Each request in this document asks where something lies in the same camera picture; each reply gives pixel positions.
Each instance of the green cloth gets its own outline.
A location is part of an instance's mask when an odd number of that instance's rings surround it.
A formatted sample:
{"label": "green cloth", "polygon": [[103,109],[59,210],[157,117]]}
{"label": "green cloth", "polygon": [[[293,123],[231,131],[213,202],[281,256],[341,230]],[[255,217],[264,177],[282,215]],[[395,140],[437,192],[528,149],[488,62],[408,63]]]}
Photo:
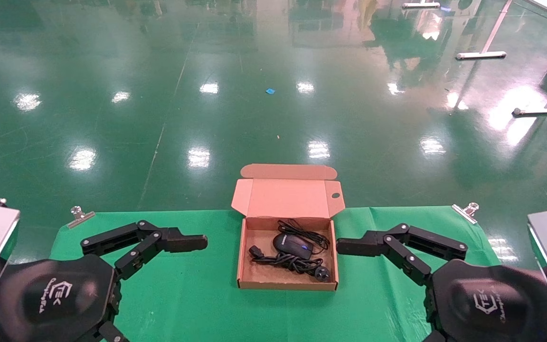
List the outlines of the green cloth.
{"label": "green cloth", "polygon": [[[336,292],[239,290],[242,216],[232,210],[98,213],[74,229],[62,227],[51,258],[79,258],[83,238],[140,219],[158,227],[179,227],[185,235],[206,234],[208,247],[160,253],[123,281],[115,325],[131,342],[421,342],[430,333],[424,288],[384,257],[340,255]],[[337,238],[360,238],[366,230],[408,223],[464,242],[469,246],[467,262],[498,263],[482,229],[447,206],[347,208],[334,221]],[[112,264],[127,250],[104,259]],[[433,269],[443,264],[416,255]]]}

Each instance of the cardboard box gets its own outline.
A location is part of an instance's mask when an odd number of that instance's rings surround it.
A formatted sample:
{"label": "cardboard box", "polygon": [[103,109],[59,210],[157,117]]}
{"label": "cardboard box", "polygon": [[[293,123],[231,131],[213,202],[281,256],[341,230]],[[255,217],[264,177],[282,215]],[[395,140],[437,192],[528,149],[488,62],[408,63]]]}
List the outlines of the cardboard box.
{"label": "cardboard box", "polygon": [[[245,215],[237,261],[239,288],[334,291],[339,285],[335,227],[331,217],[345,209],[337,171],[325,165],[250,164],[241,170],[232,207]],[[278,252],[272,245],[279,219],[295,219],[302,228],[317,231],[330,247],[312,258],[323,258],[330,281],[319,282],[286,268],[252,262],[248,249],[257,246],[266,256]]]}

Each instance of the black cable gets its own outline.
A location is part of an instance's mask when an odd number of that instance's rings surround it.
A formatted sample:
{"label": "black cable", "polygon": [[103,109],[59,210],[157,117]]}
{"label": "black cable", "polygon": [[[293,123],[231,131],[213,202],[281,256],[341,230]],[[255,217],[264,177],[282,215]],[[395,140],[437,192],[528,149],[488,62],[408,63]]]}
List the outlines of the black cable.
{"label": "black cable", "polygon": [[257,246],[250,247],[249,252],[250,255],[252,255],[252,261],[257,264],[284,267],[288,270],[295,271],[300,275],[307,273],[320,282],[325,282],[330,279],[330,271],[328,268],[322,266],[323,260],[321,258],[306,260],[282,252],[279,252],[275,257],[266,257]]}
{"label": "black cable", "polygon": [[296,235],[302,238],[306,238],[312,241],[313,243],[315,243],[316,245],[318,245],[321,248],[321,250],[317,253],[314,253],[315,255],[319,255],[319,253],[326,251],[328,247],[330,246],[330,241],[328,240],[326,236],[319,234],[317,232],[306,231],[293,218],[289,218],[288,222],[284,222],[281,219],[279,219],[278,225],[279,225],[278,231],[283,232],[284,234]]}

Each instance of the box lid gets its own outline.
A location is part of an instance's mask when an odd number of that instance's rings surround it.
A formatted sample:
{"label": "box lid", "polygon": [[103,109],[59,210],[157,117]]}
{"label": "box lid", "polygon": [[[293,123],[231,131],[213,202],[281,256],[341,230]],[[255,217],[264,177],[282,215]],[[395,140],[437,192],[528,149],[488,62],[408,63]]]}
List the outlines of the box lid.
{"label": "box lid", "polygon": [[232,208],[246,217],[329,219],[345,209],[337,171],[325,165],[250,164],[241,170]]}

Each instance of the green epoxy floor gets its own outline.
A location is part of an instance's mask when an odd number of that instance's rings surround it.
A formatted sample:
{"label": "green epoxy floor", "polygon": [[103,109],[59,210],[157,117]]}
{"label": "green epoxy floor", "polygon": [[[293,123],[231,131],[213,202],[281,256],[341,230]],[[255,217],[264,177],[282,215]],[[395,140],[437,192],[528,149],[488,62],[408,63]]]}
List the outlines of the green epoxy floor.
{"label": "green epoxy floor", "polygon": [[518,0],[491,46],[508,56],[460,62],[503,1],[402,2],[0,0],[15,260],[47,257],[71,206],[227,209],[267,162],[335,167],[350,207],[475,201],[501,260],[534,266],[547,117],[510,112],[547,101],[547,16]]}

